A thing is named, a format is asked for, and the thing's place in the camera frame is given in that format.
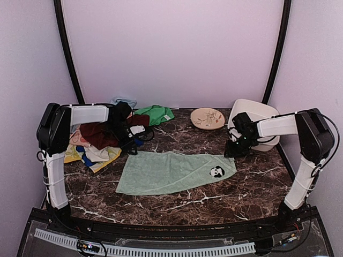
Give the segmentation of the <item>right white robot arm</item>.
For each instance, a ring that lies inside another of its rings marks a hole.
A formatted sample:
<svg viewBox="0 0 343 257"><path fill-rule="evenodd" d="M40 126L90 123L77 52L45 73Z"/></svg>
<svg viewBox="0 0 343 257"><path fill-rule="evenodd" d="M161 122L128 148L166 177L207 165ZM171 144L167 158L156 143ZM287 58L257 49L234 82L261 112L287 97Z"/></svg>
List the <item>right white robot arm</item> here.
<svg viewBox="0 0 343 257"><path fill-rule="evenodd" d="M273 221L278 232L285 232L294 224L295 211L304 205L314 189L317 177L338 149L339 135L333 135L334 125L319 109L313 108L289 114L276 115L258 121L250 119L246 112L233 118L228 129L230 138L226 142L224 156L244 157L252 147L282 135L296 135L299 139L301 161L290 191L280 204L282 213Z"/></svg>

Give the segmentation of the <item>mint green panda towel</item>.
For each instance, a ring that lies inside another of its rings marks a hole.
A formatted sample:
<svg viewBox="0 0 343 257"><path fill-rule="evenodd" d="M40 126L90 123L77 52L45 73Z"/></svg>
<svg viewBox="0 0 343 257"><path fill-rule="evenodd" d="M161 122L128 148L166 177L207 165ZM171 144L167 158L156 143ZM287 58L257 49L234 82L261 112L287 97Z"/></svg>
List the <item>mint green panda towel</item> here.
<svg viewBox="0 0 343 257"><path fill-rule="evenodd" d="M236 173L235 160L222 155L139 151L128 157L116 193L173 194L220 182Z"/></svg>

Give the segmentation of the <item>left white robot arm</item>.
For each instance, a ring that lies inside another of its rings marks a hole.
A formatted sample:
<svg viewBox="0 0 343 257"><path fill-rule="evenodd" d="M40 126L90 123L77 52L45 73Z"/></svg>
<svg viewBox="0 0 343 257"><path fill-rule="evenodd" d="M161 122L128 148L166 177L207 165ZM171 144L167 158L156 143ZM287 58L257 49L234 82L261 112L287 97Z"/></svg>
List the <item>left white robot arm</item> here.
<svg viewBox="0 0 343 257"><path fill-rule="evenodd" d="M113 104L65 104L49 103L37 129L40 151L37 156L43 162L43 181L47 191L48 207L59 211L69 210L65 191L64 156L69 145L73 126L103 123L119 143L122 150L136 150L134 138L146 132L142 125L131 125L127 117L126 103Z"/></svg>

